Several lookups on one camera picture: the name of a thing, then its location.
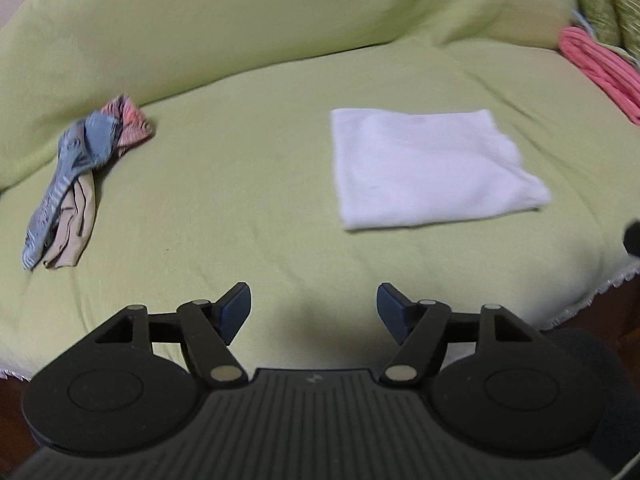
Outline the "pink folded towel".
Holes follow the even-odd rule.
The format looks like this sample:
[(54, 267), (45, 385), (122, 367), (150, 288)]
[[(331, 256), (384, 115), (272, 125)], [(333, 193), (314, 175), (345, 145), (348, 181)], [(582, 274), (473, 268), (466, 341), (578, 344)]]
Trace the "pink folded towel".
[(561, 30), (558, 47), (564, 58), (596, 84), (634, 125), (639, 125), (639, 72), (634, 66), (576, 26)]

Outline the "beige sock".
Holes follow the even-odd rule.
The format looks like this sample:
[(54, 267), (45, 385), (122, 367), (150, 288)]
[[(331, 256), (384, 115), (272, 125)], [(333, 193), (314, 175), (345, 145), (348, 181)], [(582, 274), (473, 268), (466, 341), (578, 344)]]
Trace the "beige sock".
[(81, 174), (62, 200), (55, 237), (42, 263), (47, 269), (77, 266), (96, 220), (96, 190), (93, 172)]

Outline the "white garment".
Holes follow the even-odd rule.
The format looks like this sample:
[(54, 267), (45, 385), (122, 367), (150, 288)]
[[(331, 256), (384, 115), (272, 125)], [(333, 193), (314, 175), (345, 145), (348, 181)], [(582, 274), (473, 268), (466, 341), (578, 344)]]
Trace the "white garment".
[(489, 110), (331, 113), (338, 211), (347, 231), (503, 216), (548, 205)]

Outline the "pink striped sock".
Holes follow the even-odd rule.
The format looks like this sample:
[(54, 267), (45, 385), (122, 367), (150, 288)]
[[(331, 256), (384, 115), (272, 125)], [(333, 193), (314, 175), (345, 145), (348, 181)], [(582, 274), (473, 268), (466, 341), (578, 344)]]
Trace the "pink striped sock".
[(155, 134), (152, 122), (129, 96), (124, 94), (116, 96), (107, 102), (101, 110), (119, 122), (119, 138), (116, 144), (118, 157), (124, 156), (128, 151), (150, 140)]

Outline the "light green sofa cover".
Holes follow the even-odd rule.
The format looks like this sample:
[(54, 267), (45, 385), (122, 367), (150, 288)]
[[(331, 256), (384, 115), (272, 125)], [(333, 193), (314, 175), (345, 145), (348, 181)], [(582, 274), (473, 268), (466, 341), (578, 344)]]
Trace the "light green sofa cover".
[[(634, 276), (639, 129), (556, 52), (575, 0), (26, 0), (1, 32), (1, 369), (31, 378), (127, 304), (253, 295), (247, 368), (381, 366), (378, 285), (549, 328)], [(22, 267), (75, 119), (126, 93), (155, 124), (96, 182), (78, 265)], [(551, 203), (349, 233), (330, 114), (489, 110)]]

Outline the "blue patterned sock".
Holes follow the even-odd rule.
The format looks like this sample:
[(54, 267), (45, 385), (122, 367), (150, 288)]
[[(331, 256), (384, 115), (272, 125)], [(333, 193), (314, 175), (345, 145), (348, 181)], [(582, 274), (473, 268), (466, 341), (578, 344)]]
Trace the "blue patterned sock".
[(62, 133), (52, 179), (28, 222), (21, 254), (25, 270), (32, 270), (41, 259), (63, 198), (74, 181), (110, 160), (121, 133), (122, 121), (99, 110), (74, 122)]

